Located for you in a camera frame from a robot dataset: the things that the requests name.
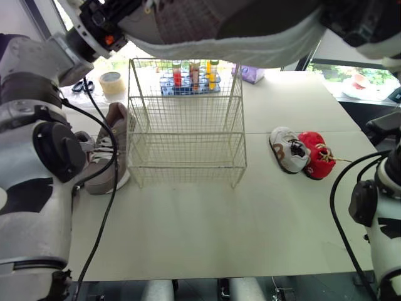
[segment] floor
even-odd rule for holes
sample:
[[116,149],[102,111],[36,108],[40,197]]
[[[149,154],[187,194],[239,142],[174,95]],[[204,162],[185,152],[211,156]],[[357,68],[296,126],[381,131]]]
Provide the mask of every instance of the floor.
[[[275,277],[278,287],[293,288],[297,301],[364,301],[369,300],[363,287],[355,286],[356,273],[336,273]],[[273,300],[274,285],[271,277],[257,278],[266,300]],[[79,301],[136,301],[141,299],[145,281],[84,283]],[[175,301],[215,301],[216,279],[179,280]]]

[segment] gray fabric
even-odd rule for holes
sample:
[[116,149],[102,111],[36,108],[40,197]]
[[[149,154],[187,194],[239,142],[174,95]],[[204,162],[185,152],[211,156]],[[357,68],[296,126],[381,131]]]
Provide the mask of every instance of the gray fabric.
[[136,39],[156,45],[164,44],[157,28],[154,12],[145,14],[142,6],[122,19],[118,26]]
[[160,0],[150,14],[139,7],[119,26],[150,44],[267,36],[295,26],[321,0]]
[[[118,181],[123,177],[127,167],[125,163],[126,146],[127,146],[127,109],[122,103],[111,103],[106,115],[107,124],[112,128],[114,137],[117,141],[118,152]],[[99,131],[96,143],[100,139],[108,136],[103,128]],[[107,159],[101,159],[99,162],[91,162],[83,171],[83,177],[90,176],[94,172],[99,171],[107,164]],[[114,185],[115,166],[112,164],[105,172],[85,183],[85,188],[90,194],[105,194],[113,188]]]

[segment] metal wire shelf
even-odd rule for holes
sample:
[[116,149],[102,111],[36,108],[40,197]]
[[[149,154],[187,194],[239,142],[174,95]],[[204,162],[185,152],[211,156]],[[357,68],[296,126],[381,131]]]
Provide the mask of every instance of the metal wire shelf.
[[[206,61],[200,65],[202,70]],[[167,95],[160,79],[171,66],[171,61],[153,58],[130,60],[128,169],[141,187],[216,181],[235,187],[246,169],[240,66],[221,62],[213,91],[207,82],[201,92],[198,87]]]

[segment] test tube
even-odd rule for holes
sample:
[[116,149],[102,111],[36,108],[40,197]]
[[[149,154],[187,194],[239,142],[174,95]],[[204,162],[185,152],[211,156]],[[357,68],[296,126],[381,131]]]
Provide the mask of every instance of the test tube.
[[206,61],[206,78],[209,78],[211,76],[211,61],[207,60]]
[[199,87],[199,66],[201,61],[193,60],[189,65],[190,80],[192,81],[193,91],[197,91]]
[[174,85],[181,87],[181,61],[173,61],[173,78]]
[[209,77],[209,89],[214,90],[216,87],[217,65],[219,60],[211,60],[211,72]]

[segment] cable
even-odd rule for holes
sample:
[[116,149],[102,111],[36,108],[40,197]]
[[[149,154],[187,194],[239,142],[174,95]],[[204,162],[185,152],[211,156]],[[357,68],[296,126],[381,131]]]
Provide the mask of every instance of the cable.
[[350,163],[350,164],[349,164],[348,166],[346,166],[346,168],[344,168],[344,169],[341,171],[341,173],[338,175],[338,177],[337,177],[336,180],[334,181],[333,187],[331,188],[331,192],[330,192],[330,209],[331,209],[331,214],[333,215],[334,222],[335,222],[335,224],[336,224],[336,226],[337,226],[337,228],[338,228],[338,232],[340,232],[340,236],[341,236],[341,238],[342,238],[342,240],[343,240],[343,242],[344,242],[346,251],[348,252],[348,255],[349,255],[350,258],[351,258],[351,261],[352,261],[352,263],[353,263],[353,266],[355,267],[355,270],[356,270],[357,273],[358,273],[358,276],[361,278],[361,281],[362,281],[362,283],[363,283],[363,286],[366,288],[366,290],[367,290],[367,292],[368,292],[370,298],[371,298],[372,300],[374,300],[374,301],[377,301],[376,294],[375,294],[375,292],[372,290],[372,288],[370,287],[370,285],[369,285],[369,283],[368,283],[368,280],[367,280],[367,278],[366,278],[364,272],[362,271],[362,269],[361,269],[361,267],[360,267],[360,265],[359,265],[359,263],[358,263],[358,260],[357,260],[357,258],[355,257],[355,254],[354,254],[353,251],[352,251],[352,248],[351,248],[351,246],[350,246],[350,243],[348,242],[348,239],[347,239],[346,236],[345,236],[345,232],[344,232],[343,228],[341,227],[340,221],[338,220],[338,217],[337,217],[337,213],[336,213],[336,209],[335,209],[335,202],[334,202],[334,200],[335,200],[336,190],[337,190],[337,187],[338,187],[338,185],[339,185],[341,179],[344,177],[344,175],[345,175],[351,168],[353,168],[353,167],[354,167],[355,165],[357,165],[358,163],[361,163],[362,161],[365,161],[365,160],[367,160],[367,159],[369,159],[369,158],[376,157],[376,156],[386,156],[389,152],[390,152],[389,150],[386,150],[386,151],[383,151],[383,152],[376,152],[376,153],[374,153],[374,154],[370,154],[370,155],[367,155],[367,156],[363,156],[363,157],[361,157],[361,158],[359,158],[359,159],[353,161],[352,163]]
[[108,127],[106,122],[106,117],[103,115],[102,111],[99,109],[98,105],[96,104],[95,100],[92,97],[91,91],[89,91],[88,82],[86,81],[86,77],[83,78],[83,86],[85,87],[85,92],[88,94],[90,101],[92,102],[93,106],[95,107],[96,111],[98,111],[100,117],[103,119],[104,124]]
[[104,117],[104,115],[103,115],[102,112],[100,111],[99,107],[98,107],[97,104],[95,103],[95,101],[94,101],[94,99],[93,99],[93,97],[92,97],[92,95],[91,95],[91,93],[90,93],[90,91],[89,91],[89,89],[88,89],[88,85],[87,85],[87,82],[86,82],[86,78],[84,78],[84,85],[85,85],[86,92],[87,92],[87,94],[88,94],[88,96],[89,96],[89,98],[90,98],[90,100],[91,100],[93,106],[96,108],[96,110],[98,111],[98,113],[102,116],[102,118],[103,118],[103,120],[104,120],[104,123],[101,122],[100,120],[98,120],[96,117],[94,117],[94,116],[92,116],[91,114],[89,114],[88,112],[86,112],[86,111],[84,111],[84,110],[81,110],[80,108],[77,108],[76,106],[70,104],[70,103],[67,101],[67,99],[64,99],[64,100],[63,100],[63,103],[64,103],[64,105],[65,105],[66,107],[72,108],[73,110],[76,110],[77,112],[82,113],[83,115],[85,115],[85,116],[87,116],[87,117],[93,119],[94,121],[98,122],[98,123],[107,131],[107,134],[110,136],[110,139],[111,139],[111,141],[112,141],[112,145],[113,145],[113,154],[112,154],[112,158],[110,159],[110,161],[107,162],[107,164],[105,165],[104,168],[102,168],[102,169],[100,169],[98,172],[92,174],[90,177],[87,177],[87,178],[81,180],[80,182],[84,183],[84,182],[87,181],[88,179],[92,179],[93,177],[95,177],[95,176],[101,174],[101,173],[102,173],[103,171],[105,171],[108,167],[110,167],[111,164],[112,164],[113,162],[114,162],[115,168],[114,168],[114,183],[113,183],[112,195],[110,196],[110,200],[109,200],[109,202],[108,202],[108,205],[107,205],[105,214],[103,215],[102,223],[101,223],[101,225],[100,225],[100,228],[99,228],[99,231],[98,231],[98,234],[97,234],[97,237],[96,237],[95,244],[93,245],[93,248],[92,248],[92,250],[91,250],[91,252],[90,252],[88,258],[86,259],[86,262],[85,262],[85,264],[84,264],[84,266],[83,266],[83,268],[82,268],[82,271],[81,271],[81,273],[80,273],[80,276],[79,276],[79,278],[78,278],[78,282],[77,282],[77,284],[76,284],[75,293],[74,293],[74,296],[73,296],[73,299],[72,299],[73,301],[77,301],[77,300],[78,300],[78,296],[79,296],[79,294],[80,294],[80,290],[81,290],[83,278],[85,277],[86,271],[88,270],[89,265],[90,265],[90,263],[91,263],[93,257],[95,256],[95,253],[96,253],[97,248],[98,248],[98,246],[99,246],[100,240],[101,240],[101,238],[102,238],[103,230],[105,229],[105,225],[106,225],[106,221],[107,221],[107,218],[108,218],[108,214],[109,214],[110,209],[112,208],[112,205],[113,205],[113,202],[114,202],[114,197],[115,197],[115,193],[116,193],[116,191],[117,191],[117,184],[118,184],[117,141],[115,140],[115,137],[114,137],[114,135],[113,135],[113,133],[112,133],[111,128],[110,128],[110,127],[107,125],[107,123],[106,123],[106,118]]
[[382,156],[381,158],[379,158],[379,159],[377,159],[377,160],[374,160],[374,161],[372,161],[371,163],[369,163],[368,165],[366,165],[366,166],[359,172],[359,174],[358,174],[358,176],[357,176],[357,182],[361,181],[362,176],[364,175],[364,173],[365,173],[369,168],[371,168],[371,167],[374,166],[375,164],[379,164],[380,162],[383,161],[384,158],[385,158],[385,157]]
[[276,282],[274,281],[274,276],[271,277],[271,281],[273,282],[274,287],[277,289],[278,287],[276,285]]

